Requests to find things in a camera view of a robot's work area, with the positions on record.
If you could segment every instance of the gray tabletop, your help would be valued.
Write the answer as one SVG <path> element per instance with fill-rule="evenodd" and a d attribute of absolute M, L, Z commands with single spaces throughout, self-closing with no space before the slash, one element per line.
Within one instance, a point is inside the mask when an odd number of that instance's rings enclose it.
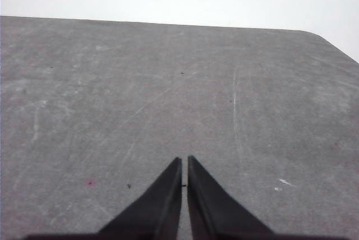
<path fill-rule="evenodd" d="M 176 156 L 186 183 L 191 154 L 274 231 L 359 238 L 359 64 L 320 36 L 23 17 L 1 28 L 3 239 L 96 232 Z M 190 234 L 183 189 L 178 239 Z"/>

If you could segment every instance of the white mark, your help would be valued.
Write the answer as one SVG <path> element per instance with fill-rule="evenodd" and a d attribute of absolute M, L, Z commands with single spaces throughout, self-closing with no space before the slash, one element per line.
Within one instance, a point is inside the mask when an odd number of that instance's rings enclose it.
<path fill-rule="evenodd" d="M 296 187 L 296 185 L 293 185 L 293 184 L 291 184 L 291 183 L 289 183 L 288 181 L 286 181 L 285 179 L 278 179 L 279 181 L 281 181 L 283 184 L 286 184 L 286 185 L 289 185 L 289 186 L 291 186 L 291 187 Z"/>
<path fill-rule="evenodd" d="M 46 101 L 46 100 L 40 101 L 40 106 L 41 106 L 42 108 L 44 108 L 44 107 L 46 106 L 46 104 L 47 104 L 47 101 Z"/>

